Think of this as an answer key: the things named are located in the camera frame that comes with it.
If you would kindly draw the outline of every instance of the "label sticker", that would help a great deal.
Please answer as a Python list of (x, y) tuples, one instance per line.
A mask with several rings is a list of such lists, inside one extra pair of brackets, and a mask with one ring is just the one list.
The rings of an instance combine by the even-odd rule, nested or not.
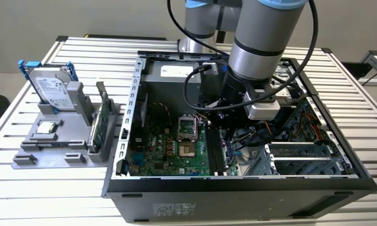
[(49, 104), (58, 110), (74, 110), (62, 81), (43, 77), (35, 78), (35, 81)]
[(195, 203), (151, 203), (153, 214), (155, 216), (186, 216), (193, 215)]
[(161, 67), (161, 77), (178, 77), (185, 78), (187, 77), (189, 73), (194, 70), (190, 66), (171, 66), (163, 65)]

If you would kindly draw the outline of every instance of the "metal table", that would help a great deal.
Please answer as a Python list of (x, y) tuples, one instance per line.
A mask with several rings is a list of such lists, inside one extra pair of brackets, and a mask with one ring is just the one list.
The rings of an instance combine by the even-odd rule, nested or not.
[[(222, 44), (218, 48), (229, 52), (230, 45)], [(174, 41), (67, 38), (53, 44), (42, 63), (63, 64), (71, 61), (85, 86), (83, 92), (91, 101), (99, 101), (94, 84), (103, 81), (110, 97), (125, 105), (135, 52), (175, 49)], [(305, 48), (287, 48), (283, 57), (301, 62), (305, 54)], [(377, 182), (377, 104), (331, 53), (315, 49), (305, 73)], [(0, 225), (125, 224), (111, 201), (99, 198), (105, 168), (10, 168), (19, 142), (37, 116), (37, 101), (38, 97), (26, 83), (0, 119)], [(317, 220), (213, 222), (214, 225), (298, 223), (314, 226), (377, 225), (377, 192)]]

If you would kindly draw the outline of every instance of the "white wall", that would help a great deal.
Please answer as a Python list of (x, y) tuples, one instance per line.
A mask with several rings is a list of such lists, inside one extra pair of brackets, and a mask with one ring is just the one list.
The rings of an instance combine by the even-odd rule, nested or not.
[[(315, 0), (318, 46), (341, 60), (358, 60), (377, 49), (377, 0)], [(39, 60), (58, 35), (86, 33), (181, 37), (165, 7), (166, 0), (0, 0), (0, 72), (15, 72), (19, 58)], [(173, 0), (183, 24), (183, 1)], [(310, 41), (310, 13), (303, 9), (289, 45)]]

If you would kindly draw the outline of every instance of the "open computer chassis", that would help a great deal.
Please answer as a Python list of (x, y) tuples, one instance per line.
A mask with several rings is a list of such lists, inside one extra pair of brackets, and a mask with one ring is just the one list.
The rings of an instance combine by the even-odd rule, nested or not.
[[(231, 150), (231, 145), (222, 137), (219, 139), (218, 132), (214, 134), (217, 130), (210, 131), (211, 125), (205, 119), (191, 116), (195, 112), (190, 112), (182, 101), (181, 84), (189, 69), (218, 58), (219, 56), (213, 54), (138, 52), (122, 131), (114, 156), (110, 157), (102, 188), (102, 197), (111, 198), (125, 221), (318, 218), (373, 193), (377, 185), (303, 73), (295, 83), (305, 91), (306, 97), (286, 116), (285, 125), (298, 120), (295, 114), (305, 115), (309, 111), (315, 121), (318, 120), (325, 148), (315, 143), (302, 142), (301, 138), (293, 135), (297, 138), (289, 145), (286, 142), (273, 142), (258, 147), (251, 155), (253, 163), (246, 165), (246, 168), (225, 161), (222, 172), (206, 170), (207, 164), (210, 168), (211, 162), (221, 161), (219, 158), (230, 158), (231, 153), (226, 149)], [(298, 67), (295, 59), (281, 59), (281, 62), (293, 73)], [(201, 74), (187, 83), (191, 103), (198, 100), (201, 94), (197, 90), (209, 82), (207, 77), (211, 76)], [(207, 91), (217, 87), (211, 85), (218, 83), (217, 80), (215, 76), (206, 84)], [(147, 122), (147, 115), (157, 114), (151, 110), (154, 105), (163, 109), (162, 104), (151, 104), (159, 99), (166, 101), (166, 119), (173, 123), (178, 122), (178, 128), (158, 128), (158, 125)], [(177, 114), (178, 118), (170, 117), (170, 114)], [(195, 128), (182, 127), (183, 120), (191, 119)], [(181, 139), (187, 139), (186, 145), (177, 144), (182, 142)], [(197, 140), (194, 144), (189, 144), (190, 139)], [(214, 141), (222, 143), (218, 146), (221, 156), (214, 156), (214, 150), (210, 151), (209, 143)], [(154, 153), (158, 151), (162, 154), (157, 159)], [(302, 157), (303, 152), (318, 152), (311, 155), (313, 158), (337, 158), (339, 161), (331, 160), (329, 164), (322, 164), (325, 167), (318, 165), (319, 162), (307, 162), (306, 167), (299, 167), (295, 161), (285, 162), (294, 159), (286, 157)], [(327, 157), (321, 155), (322, 152), (327, 153)]]

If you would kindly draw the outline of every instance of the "blue drive bracket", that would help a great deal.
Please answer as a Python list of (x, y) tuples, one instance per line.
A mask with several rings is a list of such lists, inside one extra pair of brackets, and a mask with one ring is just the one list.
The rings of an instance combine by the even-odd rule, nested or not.
[(78, 81), (77, 80), (75, 68), (74, 68), (74, 65), (70, 63), (70, 61), (66, 63), (66, 67), (69, 68), (71, 81)]
[(43, 99), (42, 99), (42, 97), (39, 96), (39, 94), (37, 92), (37, 89), (35, 89), (35, 87), (33, 85), (33, 82), (30, 81), (30, 78), (29, 78), (29, 75), (27, 75), (27, 72), (26, 72), (27, 68), (39, 67), (41, 63), (39, 62), (37, 63), (37, 61), (29, 61), (25, 65), (23, 64), (25, 64), (25, 61), (23, 60), (18, 60), (18, 69), (19, 69), (21, 73), (23, 74), (25, 79), (29, 81), (29, 83), (30, 83), (30, 85), (31, 85), (31, 87), (33, 87), (33, 89), (35, 91), (35, 94), (37, 94), (37, 96), (39, 98), (39, 101), (43, 103)]

